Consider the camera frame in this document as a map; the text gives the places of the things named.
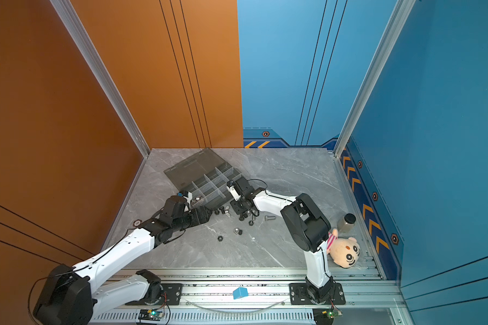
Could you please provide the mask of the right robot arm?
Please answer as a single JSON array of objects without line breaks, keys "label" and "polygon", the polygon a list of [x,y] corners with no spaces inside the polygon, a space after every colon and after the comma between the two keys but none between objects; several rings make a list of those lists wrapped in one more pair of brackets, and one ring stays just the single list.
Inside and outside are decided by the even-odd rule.
[{"label": "right robot arm", "polygon": [[305,193],[283,196],[254,188],[244,177],[228,181],[226,187],[236,213],[257,211],[283,218],[293,241],[304,251],[310,299],[316,304],[330,300],[335,289],[326,253],[331,225],[314,200]]}]

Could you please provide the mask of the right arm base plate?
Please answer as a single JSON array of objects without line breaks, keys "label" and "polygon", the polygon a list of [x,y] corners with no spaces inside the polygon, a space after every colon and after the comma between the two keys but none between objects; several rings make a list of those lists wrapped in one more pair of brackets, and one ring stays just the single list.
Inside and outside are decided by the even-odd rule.
[{"label": "right arm base plate", "polygon": [[343,288],[340,283],[333,285],[328,298],[321,303],[317,303],[312,299],[308,292],[308,285],[306,283],[291,283],[289,284],[290,301],[293,306],[300,305],[331,305],[343,306],[346,304],[346,298]]}]

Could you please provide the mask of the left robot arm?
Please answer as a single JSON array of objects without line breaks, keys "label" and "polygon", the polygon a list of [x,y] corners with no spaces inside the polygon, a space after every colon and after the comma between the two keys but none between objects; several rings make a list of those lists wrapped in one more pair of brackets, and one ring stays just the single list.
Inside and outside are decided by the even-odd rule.
[{"label": "left robot arm", "polygon": [[138,257],[176,239],[174,233],[203,225],[212,211],[192,207],[188,197],[175,195],[148,220],[129,230],[127,235],[103,252],[75,264],[54,268],[43,279],[44,285],[28,312],[40,324],[88,324],[104,312],[126,303],[165,304],[161,279],[142,269],[127,280],[107,284],[118,271]]}]

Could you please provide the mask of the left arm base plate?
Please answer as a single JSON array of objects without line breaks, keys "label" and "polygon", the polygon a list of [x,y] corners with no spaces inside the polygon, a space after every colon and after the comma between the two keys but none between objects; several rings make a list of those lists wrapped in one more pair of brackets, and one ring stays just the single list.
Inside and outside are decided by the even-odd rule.
[{"label": "left arm base plate", "polygon": [[178,306],[182,297],[183,285],[180,283],[152,284],[143,302],[148,306]]}]

